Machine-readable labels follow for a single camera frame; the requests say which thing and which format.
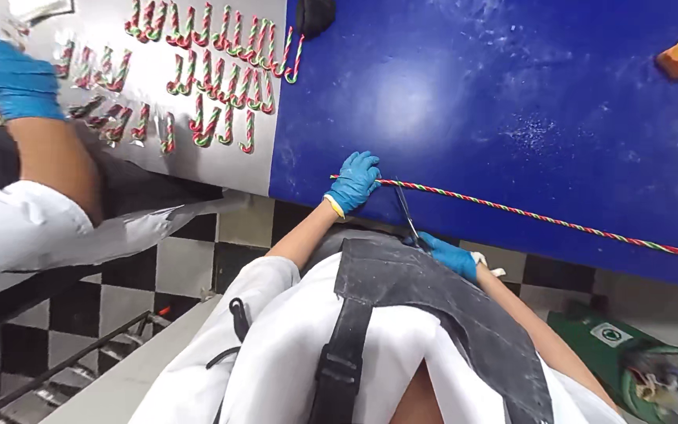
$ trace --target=checkered floor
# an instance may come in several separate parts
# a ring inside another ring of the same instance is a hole
[[[202,292],[223,293],[244,265],[264,255],[310,211],[255,197],[245,210],[197,217],[158,246],[116,260],[102,274],[84,278],[36,305],[2,327],[1,393],[24,384],[143,311],[163,312],[174,320],[199,302]],[[618,318],[678,344],[678,326],[662,326],[657,319],[662,310],[678,311],[678,286],[467,241],[448,241],[482,252],[491,268],[504,268],[503,280],[509,288],[543,319],[549,311],[561,310],[568,300],[580,300],[606,305]],[[667,303],[669,299],[676,299],[676,304]],[[103,355],[93,352],[83,359],[83,365],[101,373],[113,364]]]

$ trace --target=blue work surface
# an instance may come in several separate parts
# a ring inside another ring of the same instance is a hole
[[[653,61],[677,42],[678,1],[339,1],[282,85],[270,195],[316,205],[371,150],[384,177],[678,247],[678,82]],[[678,284],[675,255],[407,198],[429,231]],[[357,214],[402,222],[390,187]]]

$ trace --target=red and green candy cane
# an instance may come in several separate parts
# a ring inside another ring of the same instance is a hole
[[[339,177],[339,176],[338,175],[332,175],[331,176],[331,178],[337,178],[337,177]],[[583,227],[583,226],[579,226],[577,224],[568,223],[567,221],[562,221],[561,219],[545,217],[543,215],[534,214],[533,212],[527,212],[526,210],[517,209],[516,207],[499,205],[498,203],[493,203],[492,201],[482,200],[482,199],[479,199],[477,197],[460,195],[459,193],[449,192],[447,190],[442,190],[440,188],[424,186],[422,184],[417,184],[417,183],[406,183],[404,181],[397,181],[395,179],[376,179],[376,181],[378,181],[381,184],[385,184],[385,185],[389,185],[389,186],[400,186],[400,187],[404,187],[404,188],[414,188],[414,189],[421,190],[421,191],[424,191],[424,192],[431,192],[431,193],[437,193],[439,195],[456,197],[458,199],[478,203],[479,205],[495,207],[496,209],[506,210],[507,212],[512,212],[514,214],[520,214],[524,217],[530,217],[530,218],[533,218],[533,219],[540,219],[541,221],[545,221],[545,222],[548,222],[548,223],[557,224],[557,225],[560,225],[560,226],[574,228],[574,229],[579,229],[579,231],[584,231],[584,232],[588,232],[590,234],[595,234],[596,236],[613,238],[614,240],[623,241],[624,243],[629,243],[630,245],[648,247],[650,249],[660,250],[660,251],[663,251],[663,252],[666,252],[666,253],[669,253],[669,254],[678,255],[678,247],[660,245],[658,243],[653,243],[652,241],[645,241],[645,240],[640,240],[639,238],[620,236],[620,235],[614,234],[612,232],[601,231],[599,229],[590,228],[590,227]]]

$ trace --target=blue glove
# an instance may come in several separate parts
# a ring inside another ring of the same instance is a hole
[[[381,178],[381,171],[374,167],[379,160],[371,156],[371,152],[354,152],[344,161],[339,178],[323,196],[340,217],[344,218],[344,214],[365,203],[371,192],[381,185],[376,181]]]
[[[463,276],[467,281],[477,285],[476,261],[470,252],[452,246],[446,241],[429,235],[427,232],[419,232],[420,238],[431,247],[431,256],[438,262],[443,263],[448,269]]]
[[[0,41],[0,113],[6,120],[41,117],[64,119],[56,95],[53,66]]]

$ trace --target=person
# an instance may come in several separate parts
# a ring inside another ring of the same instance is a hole
[[[625,422],[482,255],[334,226],[378,188],[378,163],[354,152],[318,207],[242,268],[130,424]]]
[[[250,197],[148,173],[65,120],[50,63],[0,41],[0,291],[46,269],[145,250],[198,214]]]

